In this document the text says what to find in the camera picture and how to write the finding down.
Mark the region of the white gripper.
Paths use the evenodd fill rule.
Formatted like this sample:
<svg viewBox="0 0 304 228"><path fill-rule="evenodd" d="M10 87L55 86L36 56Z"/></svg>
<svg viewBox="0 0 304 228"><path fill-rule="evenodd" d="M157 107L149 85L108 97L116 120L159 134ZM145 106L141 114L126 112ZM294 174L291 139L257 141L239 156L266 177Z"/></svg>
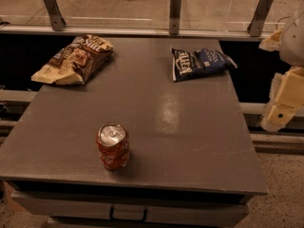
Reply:
<svg viewBox="0 0 304 228"><path fill-rule="evenodd" d="M275 74L269 93L270 101L260 122L264 130L277 132L304 105L304 3L294 11L283 30L275 30L258 47L266 51L279 51L280 59L292 65L286 73Z"/></svg>

